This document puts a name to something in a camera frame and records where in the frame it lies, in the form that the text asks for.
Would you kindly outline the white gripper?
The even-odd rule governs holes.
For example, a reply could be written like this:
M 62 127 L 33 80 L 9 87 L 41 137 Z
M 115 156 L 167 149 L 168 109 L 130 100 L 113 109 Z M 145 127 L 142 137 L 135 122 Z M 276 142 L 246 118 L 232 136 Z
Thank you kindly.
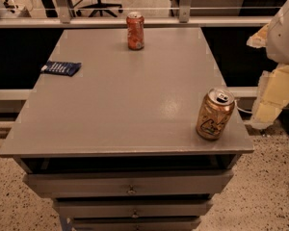
M 278 63 L 272 72 L 262 73 L 251 110 L 251 127 L 263 130 L 271 126 L 289 104 L 289 0 L 269 25 L 264 25 L 249 37 L 247 46 L 266 46 L 267 57 Z

